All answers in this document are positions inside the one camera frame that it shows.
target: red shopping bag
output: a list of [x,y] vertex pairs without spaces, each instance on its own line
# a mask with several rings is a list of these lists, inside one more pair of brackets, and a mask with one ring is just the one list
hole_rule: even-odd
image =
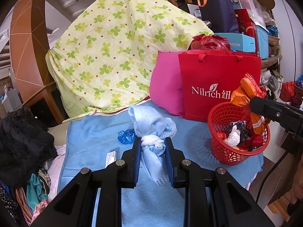
[[179,54],[185,119],[207,121],[210,110],[230,101],[245,73],[260,82],[261,58],[233,51],[201,51]]

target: blue gripper pad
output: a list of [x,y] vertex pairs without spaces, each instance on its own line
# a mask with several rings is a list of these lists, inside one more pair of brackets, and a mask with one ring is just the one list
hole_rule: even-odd
[[139,138],[139,141],[138,141],[136,159],[134,162],[134,186],[135,187],[137,185],[138,178],[139,178],[140,160],[141,160],[141,138]]
[[171,183],[171,185],[173,187],[175,184],[175,178],[174,178],[174,168],[172,165],[172,157],[170,155],[169,147],[167,146],[166,139],[164,140],[164,143],[165,143],[165,153],[164,154],[165,154],[167,173],[169,175],[169,182]]

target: yellow green floral sheet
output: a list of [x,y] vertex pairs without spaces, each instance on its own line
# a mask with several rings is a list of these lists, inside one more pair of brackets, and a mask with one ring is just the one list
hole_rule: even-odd
[[69,117],[112,113],[149,95],[158,51],[184,51],[213,34],[167,0],[97,0],[46,55]]

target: metal screw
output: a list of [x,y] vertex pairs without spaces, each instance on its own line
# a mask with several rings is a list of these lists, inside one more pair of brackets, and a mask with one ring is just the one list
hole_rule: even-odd
[[219,174],[225,174],[226,170],[225,170],[224,168],[222,168],[222,167],[219,167],[219,168],[217,169],[217,172],[218,172]]
[[88,174],[89,173],[89,169],[87,167],[83,167],[81,170],[80,170],[81,174],[85,175],[85,174]]
[[185,166],[189,166],[191,164],[191,161],[189,159],[182,160],[182,164]]
[[125,161],[122,160],[122,159],[119,159],[119,160],[116,161],[116,165],[117,165],[117,166],[122,166],[122,165],[124,165],[124,164],[125,164]]

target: pink pillow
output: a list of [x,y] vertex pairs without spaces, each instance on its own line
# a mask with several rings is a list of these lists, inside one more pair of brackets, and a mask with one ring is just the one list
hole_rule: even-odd
[[156,66],[151,76],[149,96],[155,104],[169,113],[184,118],[183,88],[178,57],[182,52],[158,51]]

